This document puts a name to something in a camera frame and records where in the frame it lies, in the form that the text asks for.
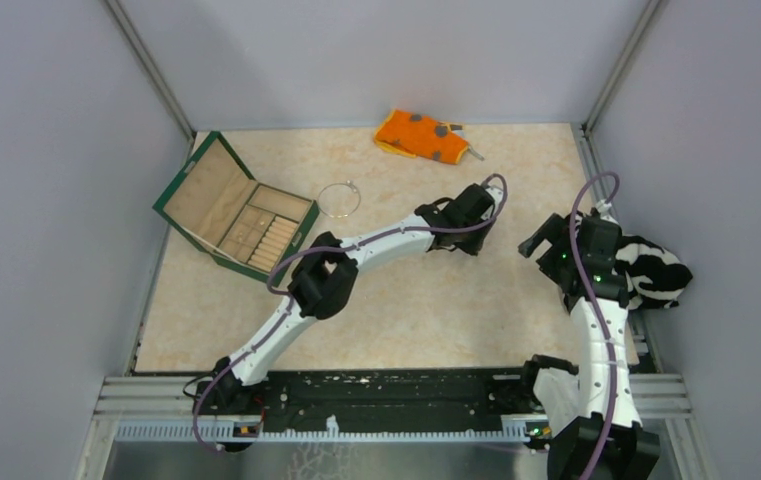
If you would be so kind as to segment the silver bangle with pearls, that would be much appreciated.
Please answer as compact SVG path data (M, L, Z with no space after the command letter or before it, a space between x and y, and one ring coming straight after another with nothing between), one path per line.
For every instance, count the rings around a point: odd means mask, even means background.
M361 205L362 195L351 180L334 182L323 187L316 197L320 212L328 218L351 216Z

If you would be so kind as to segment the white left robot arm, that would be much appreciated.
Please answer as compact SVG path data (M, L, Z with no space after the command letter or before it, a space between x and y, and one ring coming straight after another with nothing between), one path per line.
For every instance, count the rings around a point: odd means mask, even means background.
M430 251L462 251L475 256L508 199L506 179L492 174L468 185L455 198L423 204L402 220L368 234L338 238L320 234L303 251L275 268L293 269L286 288L270 286L281 301L242 347L218 360L211 379L195 396L196 414L241 414L256 399L255 386L310 326L338 315L359 275L394 260Z

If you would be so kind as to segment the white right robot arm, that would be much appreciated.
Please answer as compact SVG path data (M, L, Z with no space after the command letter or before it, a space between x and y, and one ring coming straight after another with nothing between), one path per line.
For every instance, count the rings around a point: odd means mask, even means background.
M578 364L535 355L519 385L523 406L548 419L550 479L647 479L661 455L630 385L627 281L615 269L621 236L611 219L553 214L518 247L530 257L549 242L536 263L559 287L580 338Z

